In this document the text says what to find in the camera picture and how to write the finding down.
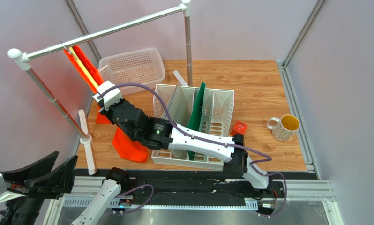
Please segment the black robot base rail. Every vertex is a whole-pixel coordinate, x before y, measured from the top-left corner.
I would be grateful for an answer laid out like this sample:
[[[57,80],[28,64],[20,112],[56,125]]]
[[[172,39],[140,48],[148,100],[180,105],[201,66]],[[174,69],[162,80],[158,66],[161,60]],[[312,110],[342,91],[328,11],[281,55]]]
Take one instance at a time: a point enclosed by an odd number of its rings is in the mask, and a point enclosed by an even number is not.
[[[122,189],[133,191],[123,203],[150,206],[243,206],[246,198],[281,200],[284,185],[279,174],[269,178],[267,189],[256,189],[234,173],[209,171],[130,170],[129,181]]]

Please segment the orange shorts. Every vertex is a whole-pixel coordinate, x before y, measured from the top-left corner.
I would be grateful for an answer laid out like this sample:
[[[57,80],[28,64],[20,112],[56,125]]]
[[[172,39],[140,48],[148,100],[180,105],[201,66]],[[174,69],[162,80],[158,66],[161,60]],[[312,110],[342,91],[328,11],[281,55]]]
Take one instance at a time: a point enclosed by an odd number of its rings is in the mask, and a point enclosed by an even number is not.
[[[123,159],[137,163],[145,163],[147,161],[147,148],[138,142],[131,141],[119,127],[115,131],[112,145]]]

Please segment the yellow clothes hanger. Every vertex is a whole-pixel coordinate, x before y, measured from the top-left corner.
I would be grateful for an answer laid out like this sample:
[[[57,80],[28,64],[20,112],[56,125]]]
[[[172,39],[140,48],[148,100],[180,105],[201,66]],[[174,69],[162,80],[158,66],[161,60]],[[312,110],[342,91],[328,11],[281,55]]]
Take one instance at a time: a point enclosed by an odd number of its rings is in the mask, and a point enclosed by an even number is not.
[[[94,94],[97,93],[97,88],[103,83],[103,79],[99,74],[98,69],[84,54],[81,47],[78,45],[66,48],[63,47],[63,52],[68,60],[79,72],[81,78],[86,82]]]

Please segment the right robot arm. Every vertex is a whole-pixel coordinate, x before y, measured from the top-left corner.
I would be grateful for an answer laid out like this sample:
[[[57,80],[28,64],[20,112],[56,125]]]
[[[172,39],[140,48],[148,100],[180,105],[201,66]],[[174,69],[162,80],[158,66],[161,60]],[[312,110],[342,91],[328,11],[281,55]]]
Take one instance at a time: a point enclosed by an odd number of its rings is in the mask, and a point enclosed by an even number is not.
[[[131,141],[137,141],[148,149],[193,151],[225,163],[236,159],[237,150],[241,150],[242,177],[256,189],[267,189],[269,186],[268,174],[253,164],[246,155],[246,148],[236,144],[234,138],[213,136],[175,124],[167,107],[164,111],[168,118],[162,119],[147,116],[123,98],[112,104],[100,100],[98,106],[99,113],[117,125]]]

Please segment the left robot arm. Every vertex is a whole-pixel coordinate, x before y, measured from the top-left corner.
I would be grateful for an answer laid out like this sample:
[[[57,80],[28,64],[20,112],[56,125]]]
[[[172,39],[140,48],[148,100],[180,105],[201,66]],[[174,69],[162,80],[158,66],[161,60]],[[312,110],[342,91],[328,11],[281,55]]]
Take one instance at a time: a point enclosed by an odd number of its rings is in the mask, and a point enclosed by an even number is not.
[[[59,155],[54,151],[20,169],[0,172],[4,190],[11,194],[1,211],[2,225],[33,225],[45,200],[58,200],[70,194],[75,183],[77,155],[58,167],[54,164]],[[111,201],[129,185],[129,173],[112,168],[102,181],[102,186],[74,225],[95,225]]]

